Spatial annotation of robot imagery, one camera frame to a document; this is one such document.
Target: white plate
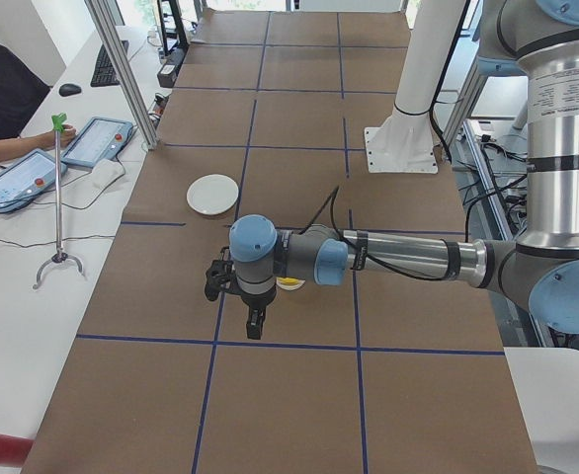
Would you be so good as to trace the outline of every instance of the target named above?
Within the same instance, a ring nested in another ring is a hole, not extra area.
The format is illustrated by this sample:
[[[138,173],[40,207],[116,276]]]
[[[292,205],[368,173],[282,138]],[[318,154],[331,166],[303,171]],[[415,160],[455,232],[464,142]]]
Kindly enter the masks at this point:
[[[200,214],[218,215],[237,202],[239,187],[224,175],[202,176],[189,186],[187,202]]]

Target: green clip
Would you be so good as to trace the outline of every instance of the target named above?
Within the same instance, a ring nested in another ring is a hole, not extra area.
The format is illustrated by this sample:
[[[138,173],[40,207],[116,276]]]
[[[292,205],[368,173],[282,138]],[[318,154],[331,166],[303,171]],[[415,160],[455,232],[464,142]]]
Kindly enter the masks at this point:
[[[66,121],[68,116],[65,112],[59,114],[58,116],[52,116],[52,129],[54,131],[63,131],[63,123]]]

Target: black shirt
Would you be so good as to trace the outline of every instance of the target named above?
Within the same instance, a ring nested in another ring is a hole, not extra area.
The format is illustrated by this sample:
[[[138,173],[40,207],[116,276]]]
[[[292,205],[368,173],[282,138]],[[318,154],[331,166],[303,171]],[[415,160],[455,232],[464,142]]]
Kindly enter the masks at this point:
[[[0,140],[18,136],[48,92],[26,64],[0,45]]]

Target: warning label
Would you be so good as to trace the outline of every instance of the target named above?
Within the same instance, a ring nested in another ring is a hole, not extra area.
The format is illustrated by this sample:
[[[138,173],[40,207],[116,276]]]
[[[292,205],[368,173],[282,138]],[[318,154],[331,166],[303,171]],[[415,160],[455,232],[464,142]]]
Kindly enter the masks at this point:
[[[529,122],[579,116],[579,67],[529,81]]]

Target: person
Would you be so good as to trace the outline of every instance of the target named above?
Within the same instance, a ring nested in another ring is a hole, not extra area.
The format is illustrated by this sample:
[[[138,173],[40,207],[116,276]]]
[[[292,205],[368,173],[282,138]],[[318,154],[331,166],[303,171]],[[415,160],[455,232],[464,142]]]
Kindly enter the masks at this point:
[[[54,132],[20,137],[50,88],[15,54],[0,44],[0,162],[22,157],[35,148],[54,147]],[[65,125],[61,145],[67,145],[76,129]]]

